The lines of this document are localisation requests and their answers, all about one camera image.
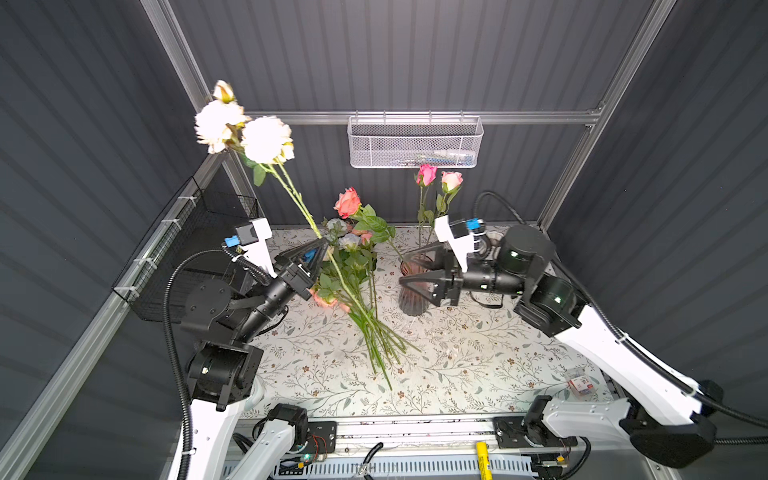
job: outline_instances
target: yellow connector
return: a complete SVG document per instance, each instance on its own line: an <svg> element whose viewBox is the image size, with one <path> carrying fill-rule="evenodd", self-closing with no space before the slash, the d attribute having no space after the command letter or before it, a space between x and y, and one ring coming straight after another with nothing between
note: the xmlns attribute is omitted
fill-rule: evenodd
<svg viewBox="0 0 768 480"><path fill-rule="evenodd" d="M488 445L485 442L477 442L475 447L478 451L478 464L480 464L480 479L492 480L491 463L488 460Z"/></svg>

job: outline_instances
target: vase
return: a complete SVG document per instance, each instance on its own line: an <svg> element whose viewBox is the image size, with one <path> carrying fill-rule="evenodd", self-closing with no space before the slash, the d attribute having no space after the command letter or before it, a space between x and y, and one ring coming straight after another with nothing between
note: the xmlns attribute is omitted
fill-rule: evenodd
<svg viewBox="0 0 768 480"><path fill-rule="evenodd" d="M423 260L427 263L431 263L432 259L424 254L418 255L416 258ZM412 261L403 261L400 263L400 273L403 276L415 275L417 273L429 272L427 268ZM426 289L427 283L415 283L415 286ZM398 305L402 312L408 316L419 316L427 311L431 303L429 300L404 286L400 287L400 295L398 297Z"/></svg>

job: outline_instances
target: floral pattern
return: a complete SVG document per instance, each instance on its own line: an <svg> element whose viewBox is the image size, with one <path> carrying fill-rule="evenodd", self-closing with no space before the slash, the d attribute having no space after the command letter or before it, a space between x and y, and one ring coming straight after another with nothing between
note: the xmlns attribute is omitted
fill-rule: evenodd
<svg viewBox="0 0 768 480"><path fill-rule="evenodd" d="M416 247L416 228L397 230L400 251ZM275 255L314 238L311 230L273 230L267 242ZM430 306L422 316L405 315L398 307L397 253L385 243L376 252L379 318L420 350L409 349L389 367L392 390L384 375L373 373L362 334L338 306L324 309L294 297L283 324L253 341L264 350L259 377L266 395L244 417L264 416L278 402L329 417L519 412L536 395L611 399L596 366L530 327L512 312L515 303L509 298L503 308L488 310L463 293L459 306ZM568 389L565 371L574 367L591 377L591 396L578 397Z"/></svg>

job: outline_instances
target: black wire basket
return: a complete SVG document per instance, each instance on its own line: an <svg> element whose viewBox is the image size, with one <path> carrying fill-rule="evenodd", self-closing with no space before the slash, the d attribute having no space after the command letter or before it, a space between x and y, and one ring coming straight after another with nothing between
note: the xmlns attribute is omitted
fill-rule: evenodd
<svg viewBox="0 0 768 480"><path fill-rule="evenodd" d="M198 189L175 219L162 220L169 225L148 255L136 260L137 249L112 290L139 318L162 321L165 288L176 267L193 253L221 248L224 238L235 234L235 227L258 216L259 205L253 197ZM136 262L141 263L138 274L129 284L120 284L124 273ZM174 280L169 302L171 321L179 323L187 296L210 278L224 280L239 289L245 275L224 253L211 253L193 260Z"/></svg>

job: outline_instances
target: mesh basket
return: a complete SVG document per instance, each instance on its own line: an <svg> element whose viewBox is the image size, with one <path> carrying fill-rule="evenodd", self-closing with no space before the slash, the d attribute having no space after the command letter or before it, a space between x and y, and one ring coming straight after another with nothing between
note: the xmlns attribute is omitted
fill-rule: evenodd
<svg viewBox="0 0 768 480"><path fill-rule="evenodd" d="M472 168L483 129L480 117L350 117L349 162L354 168Z"/></svg>
<svg viewBox="0 0 768 480"><path fill-rule="evenodd" d="M141 262L138 275L128 285L116 282L113 290L140 318L160 322L165 286L179 263L193 253L219 248L224 237L234 235L235 227L258 216L258 203L252 197L198 190L162 233L148 260ZM124 271L134 262L129 260ZM169 310L175 323L184 316L184 303L192 289L209 278L237 288L244 272L224 254L211 253L190 262L171 290Z"/></svg>

